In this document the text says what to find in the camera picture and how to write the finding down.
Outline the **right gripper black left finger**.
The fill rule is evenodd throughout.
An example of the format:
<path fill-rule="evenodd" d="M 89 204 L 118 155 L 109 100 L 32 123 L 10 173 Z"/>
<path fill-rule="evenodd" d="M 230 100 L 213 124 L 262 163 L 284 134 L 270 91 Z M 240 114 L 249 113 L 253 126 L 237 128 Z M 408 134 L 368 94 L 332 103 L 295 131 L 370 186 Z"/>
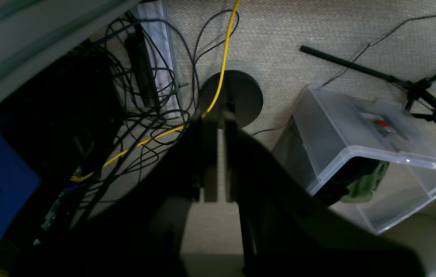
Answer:
<path fill-rule="evenodd" d="M 86 222 L 23 256 L 16 277 L 186 277 L 183 231 L 203 174 L 216 156 L 218 123 L 190 122 L 146 178 Z"/>

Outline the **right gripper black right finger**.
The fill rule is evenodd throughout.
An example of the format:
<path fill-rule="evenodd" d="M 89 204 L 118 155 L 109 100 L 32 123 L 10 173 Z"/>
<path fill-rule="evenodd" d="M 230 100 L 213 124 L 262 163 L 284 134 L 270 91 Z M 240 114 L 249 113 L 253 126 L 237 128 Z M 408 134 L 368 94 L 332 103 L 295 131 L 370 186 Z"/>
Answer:
<path fill-rule="evenodd" d="M 246 277 L 436 277 L 422 249 L 373 235 L 306 193 L 231 112 L 224 135 Z"/>

